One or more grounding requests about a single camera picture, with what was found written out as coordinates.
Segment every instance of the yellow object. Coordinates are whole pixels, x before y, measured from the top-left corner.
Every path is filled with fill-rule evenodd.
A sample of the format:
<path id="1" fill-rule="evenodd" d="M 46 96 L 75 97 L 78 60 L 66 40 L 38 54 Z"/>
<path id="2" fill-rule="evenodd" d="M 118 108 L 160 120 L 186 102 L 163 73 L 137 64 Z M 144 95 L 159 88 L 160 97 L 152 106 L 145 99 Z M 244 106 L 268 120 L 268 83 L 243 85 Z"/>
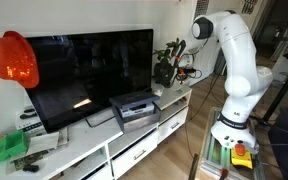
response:
<path id="1" fill-rule="evenodd" d="M 235 148 L 232 148 L 231 161 L 233 165 L 242 165 L 253 169 L 251 153 L 248 150 L 245 150 L 245 154 L 240 156 L 236 153 Z"/>

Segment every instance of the potted plant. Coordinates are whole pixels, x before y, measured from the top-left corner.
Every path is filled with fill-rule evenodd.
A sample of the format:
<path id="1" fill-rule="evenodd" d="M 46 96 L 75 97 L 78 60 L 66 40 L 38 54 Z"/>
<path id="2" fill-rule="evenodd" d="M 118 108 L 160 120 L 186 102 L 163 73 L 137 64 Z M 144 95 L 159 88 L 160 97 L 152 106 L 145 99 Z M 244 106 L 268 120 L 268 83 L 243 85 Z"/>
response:
<path id="1" fill-rule="evenodd" d="M 154 77 L 156 83 L 168 88 L 172 85 L 172 78 L 180 59 L 179 56 L 183 53 L 186 44 L 184 40 L 180 42 L 176 38 L 175 41 L 167 43 L 166 46 L 165 50 L 154 49 L 153 55 L 157 55 L 157 59 L 159 60 L 154 66 Z"/>

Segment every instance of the television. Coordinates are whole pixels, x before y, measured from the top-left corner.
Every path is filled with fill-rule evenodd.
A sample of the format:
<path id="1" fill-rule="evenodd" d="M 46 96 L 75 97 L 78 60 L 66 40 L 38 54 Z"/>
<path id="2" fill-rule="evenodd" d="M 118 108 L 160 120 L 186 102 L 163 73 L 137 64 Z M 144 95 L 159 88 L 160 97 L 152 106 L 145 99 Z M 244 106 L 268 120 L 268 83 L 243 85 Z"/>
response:
<path id="1" fill-rule="evenodd" d="M 26 39 L 40 76 L 26 92 L 47 132 L 110 107 L 111 97 L 151 87 L 152 29 Z"/>

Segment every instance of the electronic device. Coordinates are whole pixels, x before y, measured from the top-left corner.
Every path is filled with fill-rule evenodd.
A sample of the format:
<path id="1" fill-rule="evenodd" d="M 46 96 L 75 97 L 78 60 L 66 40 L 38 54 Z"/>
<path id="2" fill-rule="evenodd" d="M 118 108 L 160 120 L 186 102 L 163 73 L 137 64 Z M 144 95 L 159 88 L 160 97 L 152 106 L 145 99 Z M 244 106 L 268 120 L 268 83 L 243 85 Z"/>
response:
<path id="1" fill-rule="evenodd" d="M 218 38 L 227 60 L 225 90 L 229 96 L 218 121 L 211 128 L 212 135 L 225 148 L 231 149 L 238 142 L 243 142 L 251 154 L 258 153 L 259 145 L 249 127 L 248 118 L 273 81 L 272 71 L 256 66 L 252 36 L 244 20 L 234 11 L 198 16 L 191 27 L 185 39 L 187 50 L 204 46 L 200 40 L 205 39 L 206 43 L 213 36 Z"/>
<path id="2" fill-rule="evenodd" d="M 128 108 L 128 109 L 119 109 L 119 112 L 121 113 L 122 118 L 139 116 L 142 114 L 149 115 L 149 114 L 153 114 L 154 112 L 154 104 L 147 103 L 147 104 L 141 104 L 141 105 Z"/>
<path id="3" fill-rule="evenodd" d="M 152 29 L 26 39 L 40 75 L 26 91 L 47 132 L 103 111 L 111 97 L 151 86 Z"/>
<path id="4" fill-rule="evenodd" d="M 36 116 L 25 120 L 18 118 L 15 121 L 15 126 L 16 129 L 23 129 L 24 133 L 28 136 L 45 133 L 42 122 Z"/>

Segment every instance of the drawer handle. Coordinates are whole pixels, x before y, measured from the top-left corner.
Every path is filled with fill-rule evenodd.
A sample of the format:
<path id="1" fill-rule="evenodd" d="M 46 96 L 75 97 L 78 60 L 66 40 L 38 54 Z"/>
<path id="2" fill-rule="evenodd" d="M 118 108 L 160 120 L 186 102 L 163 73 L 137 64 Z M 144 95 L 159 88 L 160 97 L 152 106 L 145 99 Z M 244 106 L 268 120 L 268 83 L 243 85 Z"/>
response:
<path id="1" fill-rule="evenodd" d="M 171 126 L 172 129 L 174 129 L 176 126 L 178 126 L 180 123 L 176 122 L 173 126 Z"/>
<path id="2" fill-rule="evenodd" d="M 134 156 L 134 160 L 136 160 L 137 158 L 141 157 L 144 153 L 146 153 L 146 150 L 142 150 L 138 155 Z"/>

